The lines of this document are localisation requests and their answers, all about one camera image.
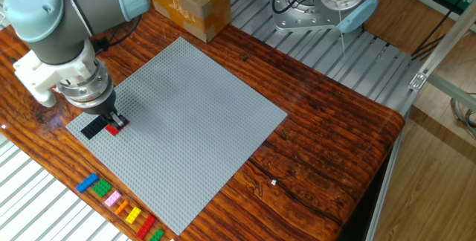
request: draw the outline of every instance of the wooden floor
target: wooden floor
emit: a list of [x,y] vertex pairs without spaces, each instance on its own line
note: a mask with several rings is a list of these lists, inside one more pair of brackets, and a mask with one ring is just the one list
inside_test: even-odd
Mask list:
[[[417,0],[379,0],[366,30],[411,54],[443,17]],[[448,20],[433,39],[454,24]],[[476,91],[476,35],[458,42],[437,73]],[[402,143],[376,241],[476,240],[476,140],[451,113],[450,98],[426,85]]]

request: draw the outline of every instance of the pink lego brick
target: pink lego brick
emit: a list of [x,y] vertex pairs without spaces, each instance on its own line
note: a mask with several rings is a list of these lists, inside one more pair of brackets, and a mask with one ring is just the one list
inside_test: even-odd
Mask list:
[[115,191],[112,195],[104,202],[106,206],[111,207],[115,204],[120,198],[120,193]]

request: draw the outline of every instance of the cardboard box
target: cardboard box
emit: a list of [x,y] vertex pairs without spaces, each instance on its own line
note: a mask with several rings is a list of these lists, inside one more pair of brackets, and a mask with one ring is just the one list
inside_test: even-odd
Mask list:
[[205,42],[211,41],[231,22],[230,0],[152,0],[152,2],[159,13]]

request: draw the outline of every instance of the yellow lego brick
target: yellow lego brick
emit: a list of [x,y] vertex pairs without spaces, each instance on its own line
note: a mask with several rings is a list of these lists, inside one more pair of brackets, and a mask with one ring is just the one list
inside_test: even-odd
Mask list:
[[128,217],[126,218],[126,222],[132,224],[135,221],[135,218],[137,218],[140,213],[141,210],[138,207],[134,207],[131,213],[129,213]]

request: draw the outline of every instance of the black lego brick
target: black lego brick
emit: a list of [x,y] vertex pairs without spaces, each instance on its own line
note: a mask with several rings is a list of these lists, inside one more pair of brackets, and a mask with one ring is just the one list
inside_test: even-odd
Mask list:
[[103,130],[107,126],[107,122],[104,121],[101,117],[97,117],[91,123],[81,129],[81,133],[91,140],[99,131]]

